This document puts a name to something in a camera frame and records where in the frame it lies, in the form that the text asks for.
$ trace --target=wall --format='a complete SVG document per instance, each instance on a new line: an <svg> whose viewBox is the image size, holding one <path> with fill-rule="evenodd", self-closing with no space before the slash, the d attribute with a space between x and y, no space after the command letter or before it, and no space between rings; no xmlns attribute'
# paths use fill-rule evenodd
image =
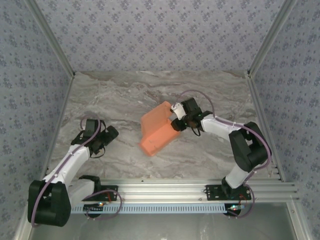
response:
<svg viewBox="0 0 320 240"><path fill-rule="evenodd" d="M255 76L288 181L320 239L320 2L298 0Z"/></svg>
<svg viewBox="0 0 320 240"><path fill-rule="evenodd" d="M69 84L23 0L0 1L0 239L40 178Z"/></svg>
<svg viewBox="0 0 320 240"><path fill-rule="evenodd" d="M75 71L248 69L283 0L37 0Z"/></svg>

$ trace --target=marble surface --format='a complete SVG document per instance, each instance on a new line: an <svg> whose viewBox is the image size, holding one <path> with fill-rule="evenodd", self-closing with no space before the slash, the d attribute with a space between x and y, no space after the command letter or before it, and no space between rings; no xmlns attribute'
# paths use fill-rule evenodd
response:
<svg viewBox="0 0 320 240"><path fill-rule="evenodd" d="M188 89L205 92L215 105L216 115L247 123L257 120L245 73L224 71L77 72L49 169L52 170L80 132L80 120L96 113L119 131L99 159L89 159L76 176L101 178L208 178L221 179L235 164L231 146L213 134L201 137L187 129L156 156L146 156L138 143L142 138L140 118L163 101L174 103ZM200 94L195 97L203 111L211 110ZM255 178L267 178L268 171Z"/></svg>

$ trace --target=black mounting plate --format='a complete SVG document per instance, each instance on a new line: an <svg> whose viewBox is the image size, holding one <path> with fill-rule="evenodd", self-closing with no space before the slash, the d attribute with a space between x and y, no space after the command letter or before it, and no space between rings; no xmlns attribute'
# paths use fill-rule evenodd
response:
<svg viewBox="0 0 320 240"><path fill-rule="evenodd" d="M235 196L233 199L227 198L225 193L222 190L222 185L217 184L217 185L206 185L205 192L206 194L206 199L208 201L223 201L223 200L235 200L235 201L243 201L244 198L240 197L240 195L243 195L247 200L251 200L251 193L250 189L246 186L241 186L238 188L239 190L239 195Z"/></svg>
<svg viewBox="0 0 320 240"><path fill-rule="evenodd" d="M118 186L117 185L101 185L101 189L100 191L103 191L103 190L114 190L114 191L117 191L118 192ZM96 196L92 196L92 197L89 197L87 199L85 199L86 202L90 202L90 201L100 201L100 202L108 202L109 201L109 196L110 196L110 200L113 202L113 201L117 201L117 195L114 194L113 192L109 192L109 194L106 192L106 193L102 193L102 194L99 194L99 195L96 195Z"/></svg>

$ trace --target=orange object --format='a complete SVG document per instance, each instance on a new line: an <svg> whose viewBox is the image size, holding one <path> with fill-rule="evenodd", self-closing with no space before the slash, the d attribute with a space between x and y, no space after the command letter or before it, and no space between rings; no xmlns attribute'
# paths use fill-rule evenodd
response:
<svg viewBox="0 0 320 240"><path fill-rule="evenodd" d="M172 115L170 108L171 104L165 101L141 118L143 137L139 146L148 156L154 156L180 134L168 119Z"/></svg>

